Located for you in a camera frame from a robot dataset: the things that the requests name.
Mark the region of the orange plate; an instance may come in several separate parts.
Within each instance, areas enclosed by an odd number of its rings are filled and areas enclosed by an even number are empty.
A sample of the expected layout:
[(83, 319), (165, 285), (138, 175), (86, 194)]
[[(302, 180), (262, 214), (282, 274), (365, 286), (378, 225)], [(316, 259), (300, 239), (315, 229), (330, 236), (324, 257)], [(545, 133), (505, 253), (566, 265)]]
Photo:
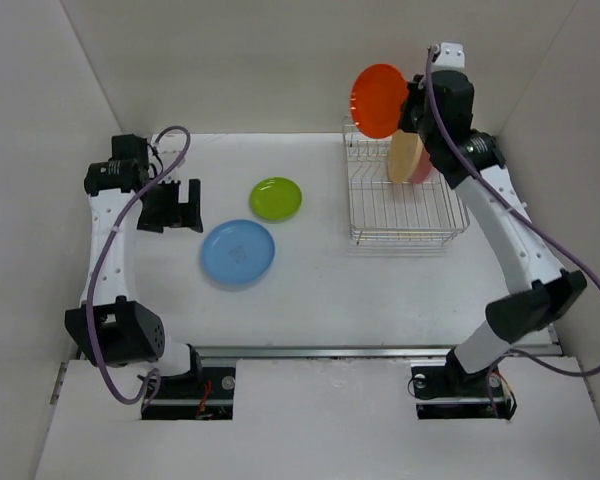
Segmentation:
[(374, 64), (356, 78), (350, 92), (350, 115), (354, 125), (372, 139), (390, 137), (398, 128), (407, 83), (393, 65)]

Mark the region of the beige plate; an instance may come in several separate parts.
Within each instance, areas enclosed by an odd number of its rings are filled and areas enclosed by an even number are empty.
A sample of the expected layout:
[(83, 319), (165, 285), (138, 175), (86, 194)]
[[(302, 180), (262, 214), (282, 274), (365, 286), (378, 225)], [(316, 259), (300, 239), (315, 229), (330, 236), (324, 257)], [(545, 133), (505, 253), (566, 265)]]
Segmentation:
[(424, 144), (417, 133), (397, 130), (388, 152), (388, 177), (393, 184), (406, 182), (416, 171)]

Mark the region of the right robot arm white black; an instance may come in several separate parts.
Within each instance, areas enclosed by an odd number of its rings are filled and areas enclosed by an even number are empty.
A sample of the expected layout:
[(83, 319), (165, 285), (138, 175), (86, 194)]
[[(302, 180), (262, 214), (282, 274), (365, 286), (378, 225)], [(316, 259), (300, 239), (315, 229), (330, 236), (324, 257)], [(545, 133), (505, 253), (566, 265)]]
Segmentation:
[(432, 80), (434, 105), (427, 99), (424, 76), (408, 81), (399, 127), (419, 135), (434, 168), (471, 211), (508, 290), (507, 296), (486, 306), (485, 319), (474, 333), (447, 354), (445, 386), (464, 394), (517, 342), (560, 319), (587, 282), (581, 271), (567, 271), (526, 228), (529, 216), (495, 138), (471, 125), (474, 87), (467, 76), (439, 70)]

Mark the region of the green plate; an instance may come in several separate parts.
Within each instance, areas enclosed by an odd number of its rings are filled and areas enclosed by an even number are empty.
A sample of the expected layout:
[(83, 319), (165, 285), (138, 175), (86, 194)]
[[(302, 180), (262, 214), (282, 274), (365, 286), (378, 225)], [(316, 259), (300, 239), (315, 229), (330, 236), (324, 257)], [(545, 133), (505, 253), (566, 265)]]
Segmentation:
[(282, 222), (300, 209), (303, 194), (300, 187), (285, 177), (270, 177), (257, 183), (249, 195), (249, 206), (259, 218)]

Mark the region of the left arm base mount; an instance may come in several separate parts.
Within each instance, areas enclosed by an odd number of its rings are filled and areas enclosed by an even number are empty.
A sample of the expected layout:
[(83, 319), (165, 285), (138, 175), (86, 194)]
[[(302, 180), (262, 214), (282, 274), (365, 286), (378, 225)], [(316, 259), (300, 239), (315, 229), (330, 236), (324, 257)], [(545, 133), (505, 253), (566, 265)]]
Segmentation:
[(199, 379), (166, 377), (142, 420), (225, 421), (233, 419), (236, 367), (211, 365)]

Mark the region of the blue plate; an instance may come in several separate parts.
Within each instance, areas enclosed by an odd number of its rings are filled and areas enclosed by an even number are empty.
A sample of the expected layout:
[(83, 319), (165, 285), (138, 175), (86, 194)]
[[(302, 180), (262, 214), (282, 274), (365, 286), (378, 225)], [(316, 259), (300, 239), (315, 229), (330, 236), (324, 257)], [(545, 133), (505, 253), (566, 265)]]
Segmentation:
[(200, 264), (215, 284), (241, 289), (258, 282), (273, 264), (276, 245), (259, 223), (235, 219), (215, 227), (204, 239)]

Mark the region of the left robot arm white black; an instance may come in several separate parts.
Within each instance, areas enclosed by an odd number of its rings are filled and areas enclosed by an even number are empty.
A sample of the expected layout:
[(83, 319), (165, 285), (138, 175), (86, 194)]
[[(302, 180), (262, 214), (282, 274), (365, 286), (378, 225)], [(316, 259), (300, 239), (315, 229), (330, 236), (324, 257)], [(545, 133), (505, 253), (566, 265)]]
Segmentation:
[(146, 364), (169, 377), (181, 396), (197, 394), (204, 373), (195, 349), (167, 336), (160, 317), (139, 301), (135, 275), (136, 235), (167, 228), (202, 232), (201, 183), (188, 182), (188, 200), (179, 200), (181, 183), (162, 181), (141, 199), (150, 181), (138, 159), (109, 160), (89, 166), (84, 188), (91, 209), (88, 278), (80, 306), (65, 313), (65, 328), (90, 362), (96, 357), (87, 318), (94, 318), (98, 345), (108, 367)]

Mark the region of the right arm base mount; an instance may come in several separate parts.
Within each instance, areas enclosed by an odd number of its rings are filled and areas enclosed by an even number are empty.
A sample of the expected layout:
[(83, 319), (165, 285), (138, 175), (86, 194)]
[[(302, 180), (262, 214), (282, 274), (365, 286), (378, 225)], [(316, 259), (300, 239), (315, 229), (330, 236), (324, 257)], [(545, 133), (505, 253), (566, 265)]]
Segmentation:
[(454, 385), (441, 365), (415, 365), (407, 383), (419, 420), (501, 419), (510, 421), (518, 402), (495, 369), (468, 386)]

